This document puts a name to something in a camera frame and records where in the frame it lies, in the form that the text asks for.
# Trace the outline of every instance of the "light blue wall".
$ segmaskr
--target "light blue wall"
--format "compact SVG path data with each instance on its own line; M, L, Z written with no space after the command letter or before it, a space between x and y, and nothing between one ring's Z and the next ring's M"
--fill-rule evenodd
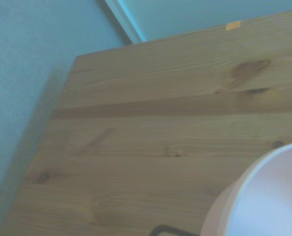
M292 0L118 0L145 41L292 10Z
M46 82L56 81L38 106L29 145L37 143L74 57L119 46L95 0L0 0L0 186ZM33 151L19 153L17 168L24 169ZM4 197L11 201L15 190Z

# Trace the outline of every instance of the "wood knot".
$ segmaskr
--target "wood knot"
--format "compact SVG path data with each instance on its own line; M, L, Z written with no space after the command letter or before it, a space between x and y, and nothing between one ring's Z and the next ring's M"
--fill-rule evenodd
M258 94L258 93L264 93L264 92L267 92L267 91L269 91L269 88L249 89L249 90L246 90L245 92L247 94Z
M43 183L47 182L50 179L50 177L51 177L50 172L44 171L44 172L39 174L39 176L37 178L37 183L43 184Z
M231 71L230 77L233 79L233 81L231 81L229 85L235 87L245 81L254 78L264 69L266 69L270 63L271 60L265 59L239 64Z
M273 149L276 149L276 148L280 148L284 145L284 143L282 141L276 141L276 142L273 142L272 143L272 147Z

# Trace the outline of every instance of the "black wire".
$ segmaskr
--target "black wire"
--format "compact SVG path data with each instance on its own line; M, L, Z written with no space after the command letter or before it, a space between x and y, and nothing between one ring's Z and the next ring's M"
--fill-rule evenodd
M158 236L161 233L170 233L177 236L199 236L169 225L159 225L155 227L149 234L149 236Z

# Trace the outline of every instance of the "bowl rim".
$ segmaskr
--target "bowl rim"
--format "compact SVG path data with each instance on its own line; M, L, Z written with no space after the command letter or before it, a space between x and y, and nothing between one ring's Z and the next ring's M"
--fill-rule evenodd
M218 236L228 235L229 222L232 221L234 212L237 208L239 200L241 199L241 195L246 189L246 187L249 185L249 183L253 180L255 175L259 172L259 170L263 168L267 163L269 163L273 158L290 149L292 149L292 144L285 145L263 155L258 160L256 160L236 181L236 183L233 186L233 189L231 190L228 196L224 209L221 213L221 221L217 230Z

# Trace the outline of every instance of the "wooden table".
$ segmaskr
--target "wooden table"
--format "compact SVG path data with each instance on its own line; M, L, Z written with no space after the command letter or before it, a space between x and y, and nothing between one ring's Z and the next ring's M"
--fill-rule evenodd
M227 29L77 57L2 235L199 233L224 188L292 143L292 12Z

